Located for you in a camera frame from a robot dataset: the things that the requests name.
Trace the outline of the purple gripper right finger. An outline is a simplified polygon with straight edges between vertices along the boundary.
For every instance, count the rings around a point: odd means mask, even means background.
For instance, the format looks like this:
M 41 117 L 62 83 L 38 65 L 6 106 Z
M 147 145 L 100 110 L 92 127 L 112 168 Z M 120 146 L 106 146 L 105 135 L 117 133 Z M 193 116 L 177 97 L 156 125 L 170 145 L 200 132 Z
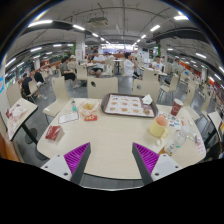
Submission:
M 169 155 L 159 155 L 138 143 L 133 144 L 132 153 L 144 185 L 182 169 Z

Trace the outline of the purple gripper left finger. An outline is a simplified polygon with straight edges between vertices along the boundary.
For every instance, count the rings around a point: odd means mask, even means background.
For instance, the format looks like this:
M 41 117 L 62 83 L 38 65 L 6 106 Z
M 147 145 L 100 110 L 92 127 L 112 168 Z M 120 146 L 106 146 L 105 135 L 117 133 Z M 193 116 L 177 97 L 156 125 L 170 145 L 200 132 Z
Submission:
M 42 169 L 79 185 L 90 153 L 91 145 L 85 143 L 64 155 L 52 157 Z

